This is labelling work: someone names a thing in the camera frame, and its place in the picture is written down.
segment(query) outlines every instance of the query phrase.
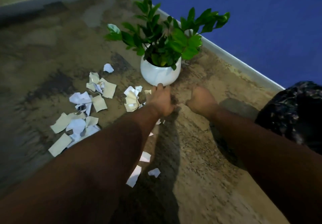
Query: human hand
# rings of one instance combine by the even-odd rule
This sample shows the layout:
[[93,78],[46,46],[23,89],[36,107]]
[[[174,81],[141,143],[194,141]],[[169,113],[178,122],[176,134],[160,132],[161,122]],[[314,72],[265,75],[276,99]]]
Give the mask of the human hand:
[[175,108],[175,106],[171,104],[170,86],[164,88],[163,84],[159,83],[157,87],[153,86],[151,90],[152,95],[150,96],[147,104],[154,105],[161,116],[170,115]]
[[187,100],[186,105],[191,111],[206,117],[208,120],[219,107],[216,99],[207,88],[196,86],[191,91],[191,99]]

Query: zz plant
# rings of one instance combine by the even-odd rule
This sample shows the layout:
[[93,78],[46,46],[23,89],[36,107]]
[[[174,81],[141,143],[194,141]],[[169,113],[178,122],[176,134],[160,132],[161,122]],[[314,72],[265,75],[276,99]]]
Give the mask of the zz plant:
[[218,11],[205,10],[195,19],[195,8],[191,8],[188,18],[180,18],[181,27],[176,19],[169,16],[167,20],[159,24],[159,14],[155,12],[160,3],[153,6],[151,0],[135,1],[135,4],[142,11],[142,15],[135,15],[142,19],[146,25],[137,24],[136,27],[128,22],[122,23],[128,32],[108,24],[109,34],[105,35],[106,40],[122,40],[127,44],[126,49],[133,48],[137,55],[144,55],[144,59],[157,67],[171,67],[176,69],[176,62],[181,56],[182,59],[192,59],[200,51],[202,45],[200,34],[211,32],[213,29],[221,28],[230,17],[229,12],[219,15]]

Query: baseboard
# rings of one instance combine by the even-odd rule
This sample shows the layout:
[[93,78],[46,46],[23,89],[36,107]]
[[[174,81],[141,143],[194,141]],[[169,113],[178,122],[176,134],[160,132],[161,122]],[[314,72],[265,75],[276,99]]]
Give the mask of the baseboard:
[[[54,2],[73,2],[73,1],[77,1],[77,0],[28,0],[28,1],[6,5],[6,6],[1,6],[0,20],[4,18],[8,18],[10,16],[16,16],[16,15],[25,14],[32,11],[41,10],[44,8],[45,5],[51,4]],[[158,10],[158,13],[164,19],[169,16],[167,13],[165,13],[160,9]],[[223,50],[219,46],[212,43],[210,40],[202,37],[202,41],[203,41],[204,47],[214,52],[220,58],[224,59],[228,64],[234,66],[244,74],[248,75],[258,85],[264,88],[268,88],[274,92],[279,92],[284,90],[284,88],[281,85],[277,84],[276,82],[272,81],[268,77],[256,71],[246,63],[237,59],[235,56],[231,55],[227,51]]]

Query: brown floor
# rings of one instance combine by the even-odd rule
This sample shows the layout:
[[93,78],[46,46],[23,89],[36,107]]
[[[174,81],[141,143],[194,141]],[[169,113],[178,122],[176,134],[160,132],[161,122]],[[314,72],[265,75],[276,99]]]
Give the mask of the brown floor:
[[[47,6],[0,29],[0,196],[52,159],[47,150],[60,133],[49,125],[62,112],[75,111],[68,97],[86,91],[89,72],[117,84],[114,98],[105,99],[109,109],[91,112],[103,128],[125,113],[128,86],[150,89],[140,57],[102,38],[107,23],[136,23],[136,12],[130,0],[80,0]],[[103,72],[105,63],[115,72]],[[151,163],[139,163],[139,180],[126,188],[111,222],[287,223],[249,174],[232,164],[239,163],[214,140],[207,120],[184,105],[189,86],[197,83],[250,118],[274,95],[206,49],[185,62],[172,86],[178,111],[153,130],[145,147]],[[157,179],[147,175],[155,167],[161,171]]]

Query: white ceramic planter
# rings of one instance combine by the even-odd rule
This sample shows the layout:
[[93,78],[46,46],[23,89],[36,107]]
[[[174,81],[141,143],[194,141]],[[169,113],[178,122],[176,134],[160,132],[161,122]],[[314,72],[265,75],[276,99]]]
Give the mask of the white ceramic planter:
[[181,57],[175,64],[175,71],[171,67],[157,67],[141,58],[141,74],[143,78],[151,85],[157,86],[162,83],[163,86],[170,85],[179,76],[181,70]]

